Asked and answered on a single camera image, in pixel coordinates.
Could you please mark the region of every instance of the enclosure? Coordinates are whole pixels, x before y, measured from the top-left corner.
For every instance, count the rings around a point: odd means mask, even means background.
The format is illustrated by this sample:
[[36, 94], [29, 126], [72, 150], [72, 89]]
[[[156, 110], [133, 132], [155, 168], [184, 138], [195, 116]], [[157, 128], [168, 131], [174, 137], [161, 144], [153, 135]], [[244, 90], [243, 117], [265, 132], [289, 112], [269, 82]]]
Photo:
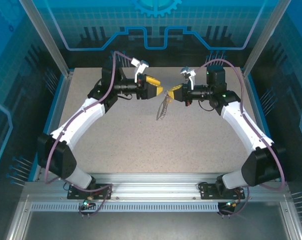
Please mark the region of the enclosure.
[[[78, 141], [78, 165], [114, 184], [82, 219], [62, 180], [44, 183], [37, 138], [81, 107], [114, 51], [147, 61], [164, 90], [119, 99]], [[286, 149], [284, 190], [251, 187], [245, 209], [224, 219], [197, 185], [243, 165], [240, 137], [197, 101], [173, 100], [156, 120], [181, 69], [214, 59], [242, 73], [247, 113]], [[116, 60], [133, 78], [131, 62]], [[240, 95], [233, 69], [212, 65]], [[0, 0], [0, 239], [35, 238], [302, 240], [302, 0]]]

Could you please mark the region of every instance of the black cable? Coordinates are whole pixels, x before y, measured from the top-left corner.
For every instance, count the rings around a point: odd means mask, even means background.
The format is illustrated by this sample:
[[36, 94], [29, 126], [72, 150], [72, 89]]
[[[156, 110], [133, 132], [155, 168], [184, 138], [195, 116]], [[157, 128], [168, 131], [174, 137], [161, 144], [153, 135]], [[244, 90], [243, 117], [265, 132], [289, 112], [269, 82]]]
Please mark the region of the black cable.
[[67, 184], [67, 182], [64, 183], [63, 189], [66, 190], [66, 191], [68, 191], [68, 189], [65, 189], [65, 185], [66, 185], [66, 184]]
[[119, 98], [124, 99], [124, 100], [131, 100], [133, 98], [132, 94], [129, 94], [128, 96], [131, 96], [131, 98], [118, 95]]
[[200, 106], [201, 109], [203, 109], [203, 110], [205, 110], [207, 112], [211, 112], [211, 111], [213, 111], [215, 109], [215, 108], [212, 108], [210, 110], [207, 110], [207, 109], [203, 108], [202, 105], [201, 105], [201, 103], [200, 103], [200, 100], [199, 100], [199, 106]]

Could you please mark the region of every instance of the beige tabletop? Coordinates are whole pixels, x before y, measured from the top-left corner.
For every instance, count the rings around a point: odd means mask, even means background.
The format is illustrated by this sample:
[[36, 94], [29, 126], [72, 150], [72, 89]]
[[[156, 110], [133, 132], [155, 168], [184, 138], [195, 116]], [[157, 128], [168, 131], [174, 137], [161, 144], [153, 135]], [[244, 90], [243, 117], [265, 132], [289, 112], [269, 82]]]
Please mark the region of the beige tabletop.
[[[182, 83], [180, 67], [151, 67], [145, 73], [162, 82], [164, 90]], [[128, 78], [133, 68], [125, 68]], [[234, 71], [226, 67], [228, 89], [240, 96]], [[101, 68], [76, 68], [60, 125], [83, 104], [101, 78]], [[206, 84], [206, 70], [196, 75]], [[245, 148], [229, 124], [216, 111], [202, 110], [197, 101], [189, 107], [178, 101], [168, 105], [163, 120], [156, 114], [164, 93], [149, 100], [120, 99], [99, 118], [74, 148], [79, 166], [89, 173], [226, 173], [247, 159]], [[202, 103], [209, 109], [208, 102]], [[253, 110], [245, 90], [244, 106]]]

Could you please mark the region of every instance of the metal post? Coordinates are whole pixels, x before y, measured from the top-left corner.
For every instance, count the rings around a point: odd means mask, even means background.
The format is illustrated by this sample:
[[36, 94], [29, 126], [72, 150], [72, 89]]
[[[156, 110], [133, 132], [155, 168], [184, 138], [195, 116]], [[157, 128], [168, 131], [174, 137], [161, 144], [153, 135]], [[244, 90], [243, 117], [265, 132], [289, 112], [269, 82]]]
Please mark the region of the metal post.
[[36, 6], [34, 5], [32, 0], [19, 0], [21, 5], [23, 6], [26, 14], [30, 18], [31, 22], [33, 23], [36, 31], [39, 33], [40, 38], [44, 42], [46, 48], [48, 49], [49, 53], [51, 54], [53, 60], [55, 61], [57, 67], [60, 69], [61, 73], [68, 77], [69, 68], [66, 65], [59, 49], [57, 48], [53, 37], [51, 36], [49, 30], [47, 29], [39, 11], [37, 10]]
[[283, 14], [285, 13], [288, 5], [290, 4], [291, 0], [279, 0], [279, 3], [274, 8], [270, 19], [268, 20], [267, 24], [265, 25], [264, 30], [262, 31], [259, 39], [257, 40], [249, 58], [247, 59], [245, 66], [243, 68], [244, 76], [247, 77], [251, 72], [253, 66], [255, 65], [256, 61], [260, 57], [264, 47], [266, 46], [268, 40], [271, 37], [273, 30], [276, 28], [277, 24], [280, 22]]

